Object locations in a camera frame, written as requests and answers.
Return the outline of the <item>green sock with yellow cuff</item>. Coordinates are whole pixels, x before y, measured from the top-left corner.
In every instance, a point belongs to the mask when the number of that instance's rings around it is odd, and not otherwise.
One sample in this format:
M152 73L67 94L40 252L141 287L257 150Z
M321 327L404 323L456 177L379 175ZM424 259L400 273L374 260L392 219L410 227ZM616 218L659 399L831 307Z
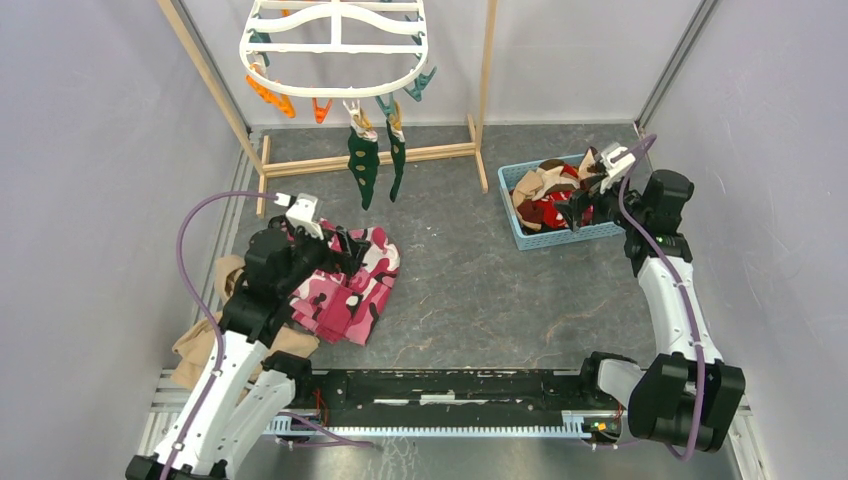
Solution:
M361 125L351 125L350 122L347 168L359 190L361 208L368 210L373 200L380 165L379 146L378 134L362 108L361 117Z

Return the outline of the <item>white clothespin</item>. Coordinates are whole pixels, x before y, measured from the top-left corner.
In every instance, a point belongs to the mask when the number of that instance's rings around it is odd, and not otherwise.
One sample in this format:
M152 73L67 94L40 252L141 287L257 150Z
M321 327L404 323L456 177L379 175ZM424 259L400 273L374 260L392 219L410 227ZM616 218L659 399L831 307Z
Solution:
M343 99L342 104L350 116L351 125L361 125L361 104L358 99Z

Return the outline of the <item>orange clothespin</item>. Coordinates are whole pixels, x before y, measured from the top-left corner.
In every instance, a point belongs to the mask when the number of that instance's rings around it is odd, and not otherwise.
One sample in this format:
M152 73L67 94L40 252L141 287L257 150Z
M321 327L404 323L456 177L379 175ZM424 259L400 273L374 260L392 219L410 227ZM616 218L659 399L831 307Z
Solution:
M287 95L282 93L272 93L271 103L288 118L293 119L297 116L296 109Z
M317 124L321 125L325 122L327 116L331 112L332 106L332 99L327 99L324 103L321 103L318 98L312 98L312 111L314 120Z
M245 80L247 84L253 89L253 91L266 103L272 104L274 102L274 93L258 83L251 75L246 75Z

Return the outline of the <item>teal clothespin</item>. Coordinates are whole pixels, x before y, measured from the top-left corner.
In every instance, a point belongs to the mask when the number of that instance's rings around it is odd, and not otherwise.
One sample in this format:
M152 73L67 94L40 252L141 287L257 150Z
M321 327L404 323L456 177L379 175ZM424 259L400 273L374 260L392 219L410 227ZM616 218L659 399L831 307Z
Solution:
M432 81L437 70L437 67L433 67L428 73L420 73L409 86L403 88L403 91L415 102L421 102L423 92Z
M386 119L390 120L398 116L399 107L393 93L389 93L386 99L380 95L375 96L374 99Z

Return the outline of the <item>white clip hanger frame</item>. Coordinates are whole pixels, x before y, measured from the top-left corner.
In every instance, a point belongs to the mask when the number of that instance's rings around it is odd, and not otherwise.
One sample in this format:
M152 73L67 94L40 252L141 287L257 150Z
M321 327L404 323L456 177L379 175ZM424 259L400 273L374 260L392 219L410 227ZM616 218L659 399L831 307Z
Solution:
M428 83L429 32L423 1L255 1L238 44L245 73L274 93L299 98L380 96ZM298 86L267 73L274 56L365 56L414 62L382 83Z

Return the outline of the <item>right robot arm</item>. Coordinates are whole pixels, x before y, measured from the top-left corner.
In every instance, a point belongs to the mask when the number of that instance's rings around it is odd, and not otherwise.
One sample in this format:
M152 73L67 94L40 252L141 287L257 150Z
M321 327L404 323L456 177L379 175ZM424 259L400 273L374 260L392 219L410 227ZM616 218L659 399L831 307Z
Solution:
M714 345L694 289L693 255L678 228L693 183L672 170L653 172L643 191L624 178L594 183L555 202L567 226L586 211L605 214L625 231L624 252L648 303L656 356L647 369L618 354L594 352L577 382L580 400L602 408L615 399L627 414L624 432L665 445L686 461L715 452L726 438L746 387L741 368Z

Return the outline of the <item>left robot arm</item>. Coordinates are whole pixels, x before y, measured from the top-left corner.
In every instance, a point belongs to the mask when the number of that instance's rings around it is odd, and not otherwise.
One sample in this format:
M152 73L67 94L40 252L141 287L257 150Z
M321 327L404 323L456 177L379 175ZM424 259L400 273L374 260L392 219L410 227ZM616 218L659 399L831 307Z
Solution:
M276 218L254 234L201 379L153 454L134 456L128 479L232 479L271 420L314 394L309 360L272 351L290 321L290 297L313 273L353 274L371 241L342 227L316 235Z

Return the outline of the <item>brown tan socks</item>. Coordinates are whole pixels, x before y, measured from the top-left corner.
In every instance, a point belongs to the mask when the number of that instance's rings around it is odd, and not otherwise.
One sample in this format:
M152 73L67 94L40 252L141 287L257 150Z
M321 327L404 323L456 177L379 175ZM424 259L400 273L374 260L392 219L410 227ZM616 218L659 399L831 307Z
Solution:
M531 168L513 188L512 206L518 208L526 201L538 201L554 193L579 190L581 182L596 172L592 158L583 160L578 167L562 159L548 159Z

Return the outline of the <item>wooden hanger stand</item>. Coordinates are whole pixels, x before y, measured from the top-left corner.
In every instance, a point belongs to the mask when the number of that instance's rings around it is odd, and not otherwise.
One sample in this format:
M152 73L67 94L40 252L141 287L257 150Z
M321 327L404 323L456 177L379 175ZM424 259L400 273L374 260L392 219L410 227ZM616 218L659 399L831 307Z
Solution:
M259 149L254 148L250 140L251 126L237 109L227 85L220 76L217 67L203 44L198 30L193 25L189 12L180 1L158 0L158 6L169 22L171 28L200 74L205 85L213 96L217 106L223 113L230 128L238 139L243 152L247 155L259 177L258 192L265 195L267 183L273 178L282 178L303 174L340 171L346 164L344 157L327 157L320 159L300 160L284 163L271 163L268 136L262 138ZM487 4L486 27L479 88L479 112L467 117L469 141L431 147L412 148L407 152L410 162L447 160L451 158L472 157L476 161L480 185L484 192L489 190L487 174L482 156L484 121L489 94L489 79L492 64L493 43L495 37L498 4L490 1Z

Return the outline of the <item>pink camouflage cloth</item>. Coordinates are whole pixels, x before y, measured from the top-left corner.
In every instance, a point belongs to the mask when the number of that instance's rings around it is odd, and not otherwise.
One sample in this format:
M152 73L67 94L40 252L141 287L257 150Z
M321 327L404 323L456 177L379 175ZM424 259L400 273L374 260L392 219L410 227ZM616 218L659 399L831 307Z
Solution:
M324 239L296 234L281 216L269 222L284 234L293 249L291 264L301 283L281 301L278 315L297 323L328 343L340 340L363 346L388 303L399 274L400 252L379 226L349 230L371 247L355 275L328 273L327 230L337 226L320 222Z

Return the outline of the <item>red white patterned sock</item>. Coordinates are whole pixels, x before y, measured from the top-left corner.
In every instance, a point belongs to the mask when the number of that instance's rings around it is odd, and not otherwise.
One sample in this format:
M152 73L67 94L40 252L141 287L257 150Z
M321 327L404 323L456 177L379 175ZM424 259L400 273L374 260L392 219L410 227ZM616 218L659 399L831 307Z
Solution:
M531 200L527 220L532 224L538 224L540 227L550 229L567 228L568 222L563 214L556 209L555 203L567 201L569 196L569 192L556 192L544 196L539 200Z

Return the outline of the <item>light blue plastic basket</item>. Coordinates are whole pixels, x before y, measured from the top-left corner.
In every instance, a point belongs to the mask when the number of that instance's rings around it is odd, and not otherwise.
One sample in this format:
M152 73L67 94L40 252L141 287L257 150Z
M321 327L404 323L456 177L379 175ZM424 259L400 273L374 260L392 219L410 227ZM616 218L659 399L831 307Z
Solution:
M519 251L586 242L624 234L624 229L613 222L587 225L581 227L577 232L572 232L569 229L555 229L531 233L527 230L519 222L515 208L512 205L511 192L527 172L534 170L542 163L542 160L516 163L502 166L497 171L499 198L502 200L507 222Z

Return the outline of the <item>beige cloth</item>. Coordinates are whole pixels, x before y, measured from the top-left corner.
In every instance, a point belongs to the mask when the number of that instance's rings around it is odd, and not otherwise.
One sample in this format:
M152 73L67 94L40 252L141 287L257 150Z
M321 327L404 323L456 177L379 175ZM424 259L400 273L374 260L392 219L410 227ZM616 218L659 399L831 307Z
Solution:
M236 280L244 272L245 260L238 255L218 258L214 263L214 289L217 298L224 304L235 291ZM209 322L198 321L173 345L172 350L180 361L172 374L172 381L192 390L211 358L216 337ZM309 358L319 347L320 340L310 334L283 326L275 337L268 357L281 351L301 358Z

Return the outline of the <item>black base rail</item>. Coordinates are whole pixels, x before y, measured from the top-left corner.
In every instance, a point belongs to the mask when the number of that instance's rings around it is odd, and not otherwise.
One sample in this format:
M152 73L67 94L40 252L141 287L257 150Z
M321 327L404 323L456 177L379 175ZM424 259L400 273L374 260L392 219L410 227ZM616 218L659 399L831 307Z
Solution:
M561 427L580 416L615 426L626 409L577 370L332 369L300 386L290 409L327 427Z

